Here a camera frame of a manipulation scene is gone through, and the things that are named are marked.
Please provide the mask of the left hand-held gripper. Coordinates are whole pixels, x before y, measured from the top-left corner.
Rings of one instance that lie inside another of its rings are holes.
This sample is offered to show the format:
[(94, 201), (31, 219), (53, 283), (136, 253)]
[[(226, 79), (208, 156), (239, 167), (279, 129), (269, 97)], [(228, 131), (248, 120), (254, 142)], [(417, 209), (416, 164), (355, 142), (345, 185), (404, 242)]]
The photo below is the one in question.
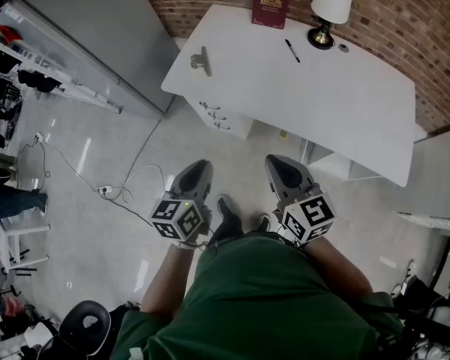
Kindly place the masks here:
[(206, 200), (212, 179), (209, 160), (198, 160), (184, 168), (173, 180), (171, 191), (187, 199), (166, 191), (151, 210), (150, 224), (162, 237), (174, 241), (191, 241), (197, 232), (206, 235), (212, 214), (200, 201)]

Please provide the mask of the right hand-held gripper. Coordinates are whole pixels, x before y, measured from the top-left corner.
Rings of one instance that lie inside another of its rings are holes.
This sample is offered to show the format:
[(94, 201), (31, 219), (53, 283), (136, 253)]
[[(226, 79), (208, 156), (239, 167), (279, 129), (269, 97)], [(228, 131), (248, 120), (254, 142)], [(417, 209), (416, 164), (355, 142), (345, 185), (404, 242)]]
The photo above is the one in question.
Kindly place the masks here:
[[(337, 214), (329, 194), (314, 184), (308, 168), (278, 154), (266, 156), (265, 168), (272, 192), (279, 200), (274, 214), (283, 237), (294, 245), (306, 245), (324, 236), (337, 220)], [(290, 191), (304, 189), (303, 193), (287, 198)]]

